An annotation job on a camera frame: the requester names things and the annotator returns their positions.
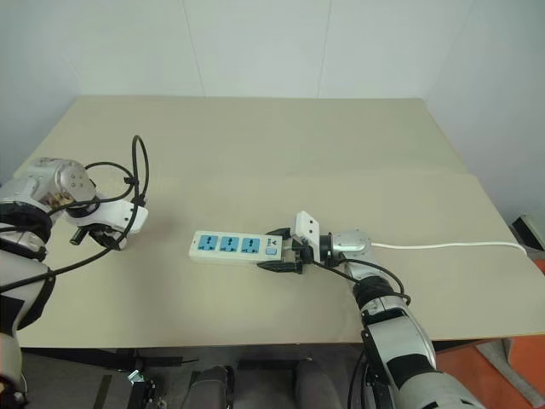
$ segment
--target power strip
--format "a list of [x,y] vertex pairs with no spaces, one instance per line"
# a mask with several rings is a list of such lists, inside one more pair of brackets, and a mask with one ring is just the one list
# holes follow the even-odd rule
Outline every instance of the power strip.
[[214,264],[256,264],[282,259],[282,236],[197,231],[189,257]]

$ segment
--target floor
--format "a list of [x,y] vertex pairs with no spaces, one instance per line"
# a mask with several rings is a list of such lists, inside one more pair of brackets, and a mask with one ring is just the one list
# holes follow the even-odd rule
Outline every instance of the floor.
[[[158,382],[158,394],[168,408],[180,408],[191,375],[214,365],[235,367],[241,360],[301,360],[314,358],[332,379],[341,402],[345,405],[348,380],[359,355],[359,347],[351,345],[286,345],[215,347],[189,349],[142,349],[142,356],[180,356],[198,359],[173,368],[149,368],[145,374]],[[528,373],[536,371],[535,361],[522,360]],[[531,409],[522,397],[484,356],[468,347],[438,354],[438,368],[454,375],[488,408]],[[127,406],[130,383],[127,373],[108,371],[94,366],[52,360],[32,354],[24,356],[24,373],[28,383],[29,409],[93,408],[119,409]],[[104,376],[112,377],[102,406],[95,400]],[[292,398],[291,372],[236,371],[235,407],[237,409],[295,408]],[[359,407],[354,401],[353,407]]]
[[[236,368],[240,360],[301,360],[314,358],[332,379],[341,402],[346,401],[347,385],[359,355],[359,347],[350,345],[287,345],[215,347],[191,349],[142,349],[142,356],[180,356],[197,362],[175,368],[150,368],[145,374],[158,382],[158,394],[168,408],[180,408],[193,371],[214,365]],[[127,406],[130,383],[127,373],[94,366],[53,360],[32,354],[24,356],[24,374],[28,384],[29,409],[55,407],[119,409]],[[103,406],[95,398],[104,376],[111,376]],[[236,371],[237,409],[295,408],[290,371]]]

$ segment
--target electrical outlet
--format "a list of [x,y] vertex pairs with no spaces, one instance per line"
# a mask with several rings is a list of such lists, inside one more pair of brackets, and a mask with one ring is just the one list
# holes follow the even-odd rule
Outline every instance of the electrical outlet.
[[203,234],[198,241],[198,249],[204,251],[215,250],[215,246],[218,244],[218,236],[211,236]]
[[236,251],[238,249],[238,237],[223,236],[220,242],[220,251]]
[[242,249],[243,253],[257,253],[259,252],[259,239],[246,238],[242,239]]
[[256,264],[282,260],[282,236],[197,231],[189,257],[214,264]]

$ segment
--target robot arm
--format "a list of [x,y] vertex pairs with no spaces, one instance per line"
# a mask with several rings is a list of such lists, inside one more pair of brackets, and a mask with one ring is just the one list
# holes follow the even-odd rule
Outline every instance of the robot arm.
[[275,233],[292,238],[295,261],[264,262],[260,267],[301,273],[307,263],[327,268],[343,264],[347,278],[356,283],[353,294],[369,365],[363,380],[365,408],[484,408],[461,383],[437,370],[432,342],[409,310],[402,284],[400,292],[390,286],[388,270],[377,264],[368,236],[359,230],[320,235],[318,221],[305,211],[291,228]]
[[[138,233],[146,221],[144,207],[138,206],[133,217],[135,204],[101,199],[86,169],[69,159],[37,159],[21,176],[0,187],[0,380],[3,403],[12,400],[22,405],[25,402],[16,332],[41,316],[55,285],[55,276],[48,275],[50,270],[42,261],[51,229],[61,214],[64,213],[67,221],[77,227],[71,243],[78,245],[89,234],[108,250],[121,250],[126,233]],[[42,276],[45,277],[30,284],[16,284]]]

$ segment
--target beige tabletop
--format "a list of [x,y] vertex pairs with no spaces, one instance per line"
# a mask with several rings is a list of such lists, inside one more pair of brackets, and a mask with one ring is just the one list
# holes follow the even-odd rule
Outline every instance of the beige tabletop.
[[[206,265],[196,230],[265,233],[306,210],[324,232],[360,228],[396,245],[514,241],[421,100],[80,97],[34,152],[130,165],[141,135],[151,160],[144,229],[128,247],[60,276],[27,347],[157,347],[360,342],[350,284]],[[91,170],[101,191],[116,170]],[[58,268],[97,252],[60,220],[46,259]],[[545,331],[545,279],[522,251],[376,249],[413,297],[432,339]]]

